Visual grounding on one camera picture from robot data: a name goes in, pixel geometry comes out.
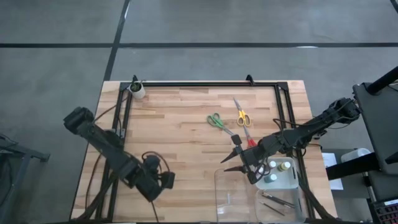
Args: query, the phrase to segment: wooden table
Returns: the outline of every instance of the wooden table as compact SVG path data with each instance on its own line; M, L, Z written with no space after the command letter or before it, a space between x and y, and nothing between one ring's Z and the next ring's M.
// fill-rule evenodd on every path
M312 118L303 81L287 81L297 123ZM116 104L120 82L104 82L97 114ZM154 202L161 222L216 222L215 170L239 164L239 158L220 164L233 144L225 132L210 126L206 116L219 112L226 126L239 134L246 148L243 128L236 124L238 112L233 97L252 118L249 128L255 141L278 131L275 92L267 87L146 87L142 100L133 100L126 133L125 150L141 158L146 151L161 153L176 173L174 188L164 190ZM98 120L106 129L112 125L114 110ZM72 218L84 211L88 181L98 152L88 147ZM304 157L310 188L320 203L336 216L321 151L307 147ZM90 199L99 191L104 159L91 185ZM120 183L114 212L115 222L155 222L151 204L136 190Z

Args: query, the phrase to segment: plastic bin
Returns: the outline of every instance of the plastic bin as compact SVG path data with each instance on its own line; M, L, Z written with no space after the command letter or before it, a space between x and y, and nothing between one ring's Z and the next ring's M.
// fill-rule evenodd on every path
M275 161L276 168L271 170L271 174L277 176L277 180L271 183L265 183L264 178L256 183L258 189L296 189L299 187L299 179L297 178L297 168L295 162L290 157L270 157L268 162ZM283 162L289 162L291 164L290 168L285 171L279 171L278 166Z
M269 195L282 199L286 202L294 204L294 208L289 208L280 203L277 203L271 199L262 196L265 192ZM268 206L276 209L280 213L273 209L265 206L262 202ZM258 190L256 193L256 216L258 221L266 223L303 223L305 216L303 214L301 200L298 189L270 189L270 190Z
M218 223L258 223L255 200L257 187L240 172L215 172L216 214Z

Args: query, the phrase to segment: small potted plant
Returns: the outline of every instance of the small potted plant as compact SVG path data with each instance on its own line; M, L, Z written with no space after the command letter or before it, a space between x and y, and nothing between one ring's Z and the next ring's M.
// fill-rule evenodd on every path
M132 96L135 99L142 99L145 96L145 89L144 86L142 85L142 81L134 81L130 85L130 90L132 92Z

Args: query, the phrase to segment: concrete floor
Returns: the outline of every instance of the concrete floor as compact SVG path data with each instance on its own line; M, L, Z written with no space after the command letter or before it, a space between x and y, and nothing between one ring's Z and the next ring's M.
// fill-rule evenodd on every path
M122 0L4 0L0 43L112 43ZM388 0L138 0L121 42L398 42ZM13 223L68 219L87 146L62 119L95 110L111 49L0 49L0 133L42 152L32 161ZM111 80L304 80L313 114L397 65L398 48L119 49ZM372 149L361 120L323 136L325 147ZM370 217L364 200L336 198L344 220Z

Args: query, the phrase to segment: scissors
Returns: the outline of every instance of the scissors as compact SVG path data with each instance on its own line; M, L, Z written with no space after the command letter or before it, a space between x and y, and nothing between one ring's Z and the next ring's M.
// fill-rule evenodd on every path
M248 148L257 146L256 142L250 136L248 128L246 126L243 126L243 129L244 129L244 133L246 134L246 137L248 139Z
M214 113L213 115L207 116L207 122L214 127L219 127L220 129L224 130L230 136L234 135L232 131L230 131L228 128L224 126L223 121L221 120L220 115L218 113Z
M242 107L239 105L238 101L236 101L235 97L234 97L234 101L235 101L236 107L238 108L238 111L239 111L238 125L240 125L240 126L250 126L251 125L251 118L249 117L249 115L247 115L242 110Z

